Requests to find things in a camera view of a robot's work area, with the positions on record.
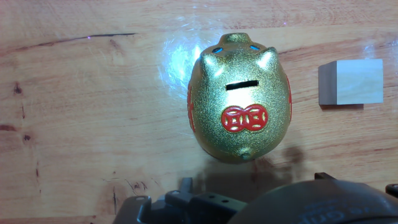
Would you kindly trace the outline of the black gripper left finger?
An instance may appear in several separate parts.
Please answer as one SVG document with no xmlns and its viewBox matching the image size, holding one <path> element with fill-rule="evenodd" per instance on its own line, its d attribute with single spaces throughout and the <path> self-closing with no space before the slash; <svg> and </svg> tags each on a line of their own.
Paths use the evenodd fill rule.
<svg viewBox="0 0 398 224">
<path fill-rule="evenodd" d="M 114 224 L 224 224 L 247 203 L 213 192 L 193 193 L 193 179 L 183 178 L 179 189 L 160 196 L 127 198 Z"/>
</svg>

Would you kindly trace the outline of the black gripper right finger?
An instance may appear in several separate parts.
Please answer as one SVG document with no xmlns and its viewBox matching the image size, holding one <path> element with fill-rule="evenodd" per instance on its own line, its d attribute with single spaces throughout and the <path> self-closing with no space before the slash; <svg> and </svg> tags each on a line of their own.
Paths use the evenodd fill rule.
<svg viewBox="0 0 398 224">
<path fill-rule="evenodd" d="M 317 172 L 314 174 L 314 179 L 330 179 L 330 180 L 336 180 L 333 176 L 325 173 L 325 172 Z M 395 198 L 398 197 L 398 189 L 397 189 L 397 184 L 388 184 L 385 187 L 386 194 L 389 194 Z"/>
</svg>

